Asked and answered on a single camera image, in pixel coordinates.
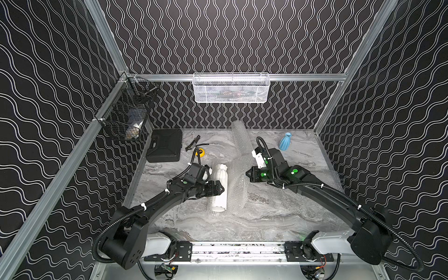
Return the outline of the clear bubble wrap sheet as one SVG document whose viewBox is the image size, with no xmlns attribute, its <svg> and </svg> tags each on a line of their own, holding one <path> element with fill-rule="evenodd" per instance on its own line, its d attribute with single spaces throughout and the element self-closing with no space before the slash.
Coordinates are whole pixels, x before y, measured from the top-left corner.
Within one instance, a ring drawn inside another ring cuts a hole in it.
<svg viewBox="0 0 448 280">
<path fill-rule="evenodd" d="M 215 161 L 212 165 L 212 180 L 219 180 L 225 191 L 208 200 L 210 211 L 219 214 L 237 214 L 248 200 L 249 179 L 246 172 L 253 166 L 250 154 L 238 156 L 228 163 Z"/>
<path fill-rule="evenodd" d="M 326 185 L 337 189 L 340 192 L 344 192 L 343 186 L 341 184 L 339 175 L 336 171 L 332 171 L 329 169 L 319 169 L 311 172 L 315 175 L 320 181 L 325 183 Z"/>
</svg>

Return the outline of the bubble white cylinder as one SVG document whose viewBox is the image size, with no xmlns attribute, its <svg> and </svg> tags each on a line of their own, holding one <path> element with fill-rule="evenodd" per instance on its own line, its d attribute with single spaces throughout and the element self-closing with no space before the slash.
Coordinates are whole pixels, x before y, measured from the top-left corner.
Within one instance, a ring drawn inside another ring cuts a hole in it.
<svg viewBox="0 0 448 280">
<path fill-rule="evenodd" d="M 225 164 L 218 164 L 213 169 L 213 179 L 218 185 L 218 196 L 211 198 L 210 209 L 212 212 L 225 212 L 228 203 L 228 167 Z"/>
</svg>

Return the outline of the blue ribbed vase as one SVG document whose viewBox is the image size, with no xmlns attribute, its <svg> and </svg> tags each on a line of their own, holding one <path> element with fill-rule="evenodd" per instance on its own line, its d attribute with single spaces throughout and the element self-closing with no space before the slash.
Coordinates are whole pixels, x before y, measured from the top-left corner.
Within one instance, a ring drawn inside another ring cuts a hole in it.
<svg viewBox="0 0 448 280">
<path fill-rule="evenodd" d="M 280 140 L 280 143 L 278 144 L 279 150 L 281 151 L 288 150 L 291 144 L 291 137 L 292 137 L 291 133 L 285 133 L 284 137 L 282 138 L 282 140 Z"/>
</svg>

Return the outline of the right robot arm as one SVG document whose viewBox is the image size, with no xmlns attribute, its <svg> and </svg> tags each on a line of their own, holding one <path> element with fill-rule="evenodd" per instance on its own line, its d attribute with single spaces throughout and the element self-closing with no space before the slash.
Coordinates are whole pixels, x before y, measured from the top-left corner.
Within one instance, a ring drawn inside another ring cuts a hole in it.
<svg viewBox="0 0 448 280">
<path fill-rule="evenodd" d="M 278 149 L 258 147 L 252 151 L 252 157 L 257 164 L 246 172 L 250 182 L 267 183 L 309 198 L 348 225 L 347 232 L 310 233 L 302 243 L 304 258 L 314 260 L 325 254 L 350 254 L 371 265 L 386 262 L 408 271 L 424 269 L 415 248 L 387 223 L 386 209 L 370 208 L 325 184 L 308 169 L 300 165 L 290 166 Z M 416 265 L 386 257 L 393 240 L 398 240 L 414 256 Z"/>
</svg>

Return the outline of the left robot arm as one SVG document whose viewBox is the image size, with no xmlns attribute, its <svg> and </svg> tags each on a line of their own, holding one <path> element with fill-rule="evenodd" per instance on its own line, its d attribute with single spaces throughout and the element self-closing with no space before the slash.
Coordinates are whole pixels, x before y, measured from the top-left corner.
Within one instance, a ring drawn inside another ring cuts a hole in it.
<svg viewBox="0 0 448 280">
<path fill-rule="evenodd" d="M 165 189 L 150 200 L 127 208 L 120 207 L 92 245 L 92 257 L 98 263 L 135 266 L 147 243 L 149 227 L 161 216 L 189 198 L 208 198 L 224 193 L 219 180 L 211 180 L 208 165 L 192 163 L 181 175 L 169 179 Z"/>
</svg>

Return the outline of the clear bubble wrap roll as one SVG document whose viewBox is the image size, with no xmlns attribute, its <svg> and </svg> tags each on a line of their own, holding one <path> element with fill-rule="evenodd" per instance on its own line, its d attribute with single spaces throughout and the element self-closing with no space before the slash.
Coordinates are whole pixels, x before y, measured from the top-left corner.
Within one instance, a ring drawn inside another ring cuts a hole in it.
<svg viewBox="0 0 448 280">
<path fill-rule="evenodd" d="M 240 120 L 231 123 L 231 130 L 234 139 L 234 145 L 238 151 L 238 155 L 254 160 L 252 152 L 254 151 L 249 133 Z"/>
</svg>

